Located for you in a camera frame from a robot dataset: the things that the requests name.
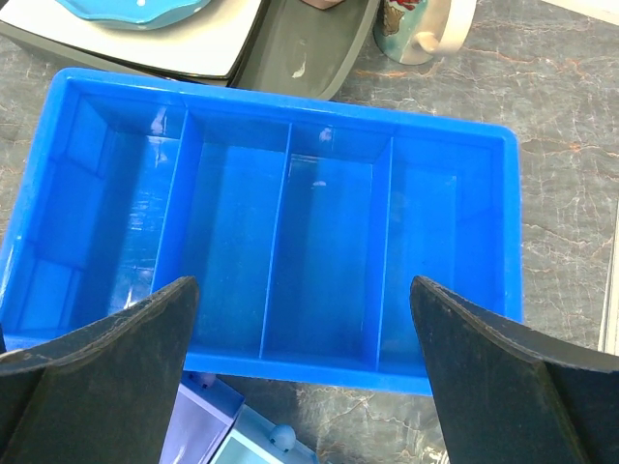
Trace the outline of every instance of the gray tray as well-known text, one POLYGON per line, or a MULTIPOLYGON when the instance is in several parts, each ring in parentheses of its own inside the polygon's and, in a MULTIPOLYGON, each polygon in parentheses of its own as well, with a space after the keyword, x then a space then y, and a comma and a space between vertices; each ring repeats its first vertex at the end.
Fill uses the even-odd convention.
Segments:
POLYGON ((380 0, 346 0, 317 10, 301 0, 265 0, 266 13, 229 79, 141 69, 23 31, 0 21, 0 35, 60 66, 155 74, 193 82, 328 100, 346 79, 380 0))

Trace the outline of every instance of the blue container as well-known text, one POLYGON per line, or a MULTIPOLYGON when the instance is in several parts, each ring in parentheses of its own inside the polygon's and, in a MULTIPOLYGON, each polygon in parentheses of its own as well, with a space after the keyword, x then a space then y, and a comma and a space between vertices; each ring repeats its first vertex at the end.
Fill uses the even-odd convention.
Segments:
POLYGON ((29 346, 194 275, 186 369, 430 394, 411 279, 519 321, 518 177, 500 127, 65 70, 0 321, 29 346))

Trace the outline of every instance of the table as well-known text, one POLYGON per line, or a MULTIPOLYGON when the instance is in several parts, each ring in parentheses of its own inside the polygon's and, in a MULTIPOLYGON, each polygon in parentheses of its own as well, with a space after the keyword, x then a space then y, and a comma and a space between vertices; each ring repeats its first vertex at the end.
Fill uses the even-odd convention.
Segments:
MULTIPOLYGON (((478 0, 462 51, 420 67, 373 39, 336 100, 498 123, 520 141, 525 322, 595 348, 619 198, 619 29, 539 0, 478 0)), ((0 233, 57 68, 0 39, 0 233)), ((439 463, 431 399, 225 377, 333 464, 439 463)))

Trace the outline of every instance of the mug handle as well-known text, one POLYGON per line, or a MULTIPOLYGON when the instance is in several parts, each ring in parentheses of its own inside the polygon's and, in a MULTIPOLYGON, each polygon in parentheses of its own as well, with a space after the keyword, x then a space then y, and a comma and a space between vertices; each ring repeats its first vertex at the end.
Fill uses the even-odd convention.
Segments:
POLYGON ((424 31, 415 35, 415 41, 430 55, 457 52, 471 28, 476 3, 476 0, 452 0, 441 40, 433 32, 424 31))

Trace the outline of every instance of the light blue mug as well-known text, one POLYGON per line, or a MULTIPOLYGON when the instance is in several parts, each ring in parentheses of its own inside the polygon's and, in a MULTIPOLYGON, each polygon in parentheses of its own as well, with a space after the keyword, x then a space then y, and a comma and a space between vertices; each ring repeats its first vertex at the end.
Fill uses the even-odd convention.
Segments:
POLYGON ((391 59, 421 65, 462 47, 475 6, 476 0, 382 0, 374 38, 391 59))

